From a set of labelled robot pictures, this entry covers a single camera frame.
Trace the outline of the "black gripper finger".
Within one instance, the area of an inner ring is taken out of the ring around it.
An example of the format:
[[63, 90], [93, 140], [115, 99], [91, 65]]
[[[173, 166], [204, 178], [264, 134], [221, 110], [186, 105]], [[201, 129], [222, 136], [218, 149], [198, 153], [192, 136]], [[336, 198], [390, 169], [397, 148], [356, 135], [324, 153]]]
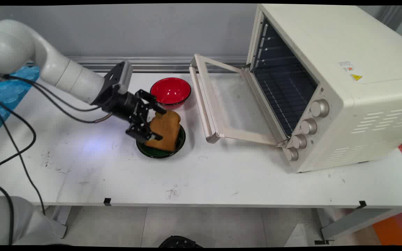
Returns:
[[145, 92], [144, 90], [139, 90], [135, 93], [135, 96], [138, 100], [138, 109], [139, 110], [154, 110], [155, 112], [159, 114], [166, 114], [166, 110], [161, 107], [157, 100], [156, 97], [148, 92]]
[[131, 122], [126, 130], [126, 135], [130, 136], [131, 138], [134, 138], [139, 143], [145, 143], [152, 139], [161, 141], [163, 139], [163, 136], [153, 132], [151, 130], [150, 124], [151, 122], [145, 122], [145, 123]]

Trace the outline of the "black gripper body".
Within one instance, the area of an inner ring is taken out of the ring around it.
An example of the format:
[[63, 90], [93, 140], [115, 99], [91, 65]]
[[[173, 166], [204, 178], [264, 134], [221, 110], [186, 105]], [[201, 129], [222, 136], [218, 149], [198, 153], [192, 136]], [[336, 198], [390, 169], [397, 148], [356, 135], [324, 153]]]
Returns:
[[118, 90], [118, 85], [101, 90], [91, 105], [99, 106], [103, 111], [132, 124], [146, 123], [149, 106], [144, 101], [149, 101], [149, 93], [140, 89], [135, 94], [120, 94]]

